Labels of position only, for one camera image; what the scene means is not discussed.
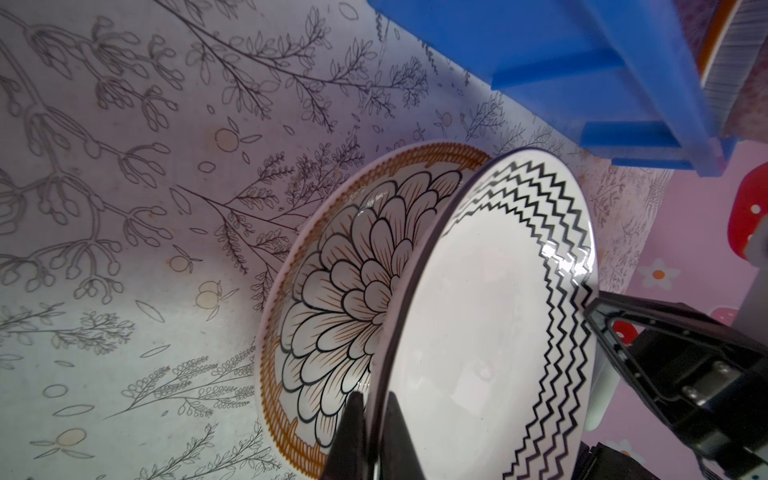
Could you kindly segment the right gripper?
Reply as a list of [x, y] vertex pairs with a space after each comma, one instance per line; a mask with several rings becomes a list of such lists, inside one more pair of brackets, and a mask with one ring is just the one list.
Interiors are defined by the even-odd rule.
[[[585, 319], [612, 367], [697, 457], [767, 465], [767, 348], [684, 304], [603, 292]], [[630, 456], [581, 443], [573, 480], [658, 480]]]

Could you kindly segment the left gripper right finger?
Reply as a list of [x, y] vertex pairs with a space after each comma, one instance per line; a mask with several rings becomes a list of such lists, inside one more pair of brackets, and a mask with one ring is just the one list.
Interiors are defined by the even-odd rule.
[[383, 480], [426, 479], [394, 392], [388, 393], [384, 410], [379, 471]]

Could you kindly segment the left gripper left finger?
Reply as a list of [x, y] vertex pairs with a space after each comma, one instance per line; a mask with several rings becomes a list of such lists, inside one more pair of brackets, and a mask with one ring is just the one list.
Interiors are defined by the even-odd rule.
[[320, 476], [322, 480], [363, 480], [366, 469], [366, 426], [363, 395], [352, 392]]

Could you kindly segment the white plate with patterned rim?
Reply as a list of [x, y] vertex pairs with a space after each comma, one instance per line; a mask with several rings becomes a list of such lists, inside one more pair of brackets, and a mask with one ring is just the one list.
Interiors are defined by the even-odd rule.
[[429, 479], [568, 479], [589, 403], [598, 292], [584, 194], [557, 156], [515, 150], [451, 199], [409, 263], [369, 394], [377, 458], [396, 400]]

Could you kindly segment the flower pattern plate brown rim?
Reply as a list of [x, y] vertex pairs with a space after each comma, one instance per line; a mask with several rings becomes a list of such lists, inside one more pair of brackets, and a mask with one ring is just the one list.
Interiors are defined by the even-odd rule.
[[301, 479], [320, 476], [352, 392], [367, 392], [387, 310], [436, 217], [489, 160], [428, 141], [344, 181], [305, 223], [272, 284], [254, 357], [260, 422]]

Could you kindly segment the white bowl with orange outside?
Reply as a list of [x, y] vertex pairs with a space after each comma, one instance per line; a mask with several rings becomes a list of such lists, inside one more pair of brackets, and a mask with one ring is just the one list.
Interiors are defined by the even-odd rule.
[[766, 39], [765, 0], [718, 3], [697, 59], [701, 87], [718, 130], [725, 128]]

